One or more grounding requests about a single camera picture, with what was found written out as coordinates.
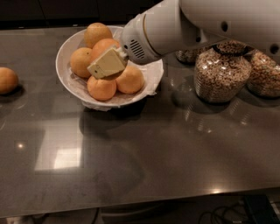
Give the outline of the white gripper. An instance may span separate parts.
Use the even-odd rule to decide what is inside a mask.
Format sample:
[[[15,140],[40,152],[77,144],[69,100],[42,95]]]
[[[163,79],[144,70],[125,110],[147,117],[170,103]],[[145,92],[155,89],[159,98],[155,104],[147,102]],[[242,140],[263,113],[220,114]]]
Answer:
[[[161,58],[148,39],[145,29],[146,15],[138,14],[122,29],[120,43],[122,47],[111,46],[94,59],[87,70],[96,79],[107,78],[125,69],[130,61],[146,65]]]

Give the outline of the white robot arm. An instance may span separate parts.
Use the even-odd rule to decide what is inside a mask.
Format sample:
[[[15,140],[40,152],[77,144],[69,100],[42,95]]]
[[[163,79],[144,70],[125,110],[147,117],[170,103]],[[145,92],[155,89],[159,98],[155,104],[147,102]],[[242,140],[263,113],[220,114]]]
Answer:
[[[130,20],[120,45],[87,70],[96,78],[146,65],[168,53],[235,40],[280,61],[280,0],[163,0]]]

